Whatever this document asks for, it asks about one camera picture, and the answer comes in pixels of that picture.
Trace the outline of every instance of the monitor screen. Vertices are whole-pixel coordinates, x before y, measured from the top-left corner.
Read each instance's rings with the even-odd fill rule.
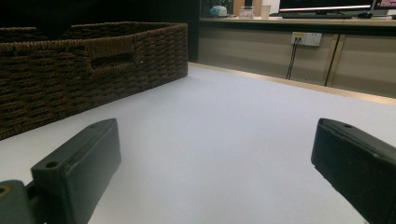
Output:
[[[372,4],[373,0],[280,0],[279,12],[370,10]]]
[[[396,0],[375,0],[374,9],[396,9]]]

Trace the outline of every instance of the electrical socket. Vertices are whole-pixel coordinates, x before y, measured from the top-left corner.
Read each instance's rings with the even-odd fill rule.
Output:
[[[305,37],[306,37],[306,33],[293,32],[293,34],[291,35],[291,44],[295,43],[296,38],[301,38],[300,41],[298,42],[298,45],[305,45]]]
[[[307,46],[319,46],[321,34],[320,33],[306,33],[304,44]]]

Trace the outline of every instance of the black cable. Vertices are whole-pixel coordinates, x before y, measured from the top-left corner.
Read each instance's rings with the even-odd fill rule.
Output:
[[[294,65],[294,59],[296,56],[297,46],[298,46],[298,43],[300,42],[300,40],[301,40],[301,38],[294,39],[293,51],[291,52],[291,60],[290,60],[290,64],[289,64],[288,74],[286,75],[286,79],[290,79],[291,69],[293,68],[293,65]]]
[[[291,59],[290,59],[290,63],[289,63],[288,73],[286,74],[286,79],[289,79],[289,74],[290,74],[290,72],[291,72],[291,64],[292,64],[292,62],[293,62],[293,55],[294,55],[294,51],[295,51],[295,46],[296,46],[296,43],[297,43],[297,39],[298,39],[297,37],[294,38],[293,50],[292,50],[292,52],[291,52]]]

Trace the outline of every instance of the white table surface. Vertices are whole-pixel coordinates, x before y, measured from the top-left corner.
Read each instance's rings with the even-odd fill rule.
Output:
[[[91,224],[362,224],[311,164],[318,119],[396,146],[395,105],[191,64],[178,81],[0,141],[0,180],[27,184],[36,162],[109,118],[122,163]]]

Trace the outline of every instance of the cabinet door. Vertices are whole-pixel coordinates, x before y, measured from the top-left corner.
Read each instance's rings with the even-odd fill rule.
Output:
[[[396,97],[396,37],[347,35],[331,86]]]
[[[332,35],[323,35],[319,47],[299,46],[290,79],[323,85],[331,45]],[[291,32],[201,27],[198,62],[286,78],[292,49]]]

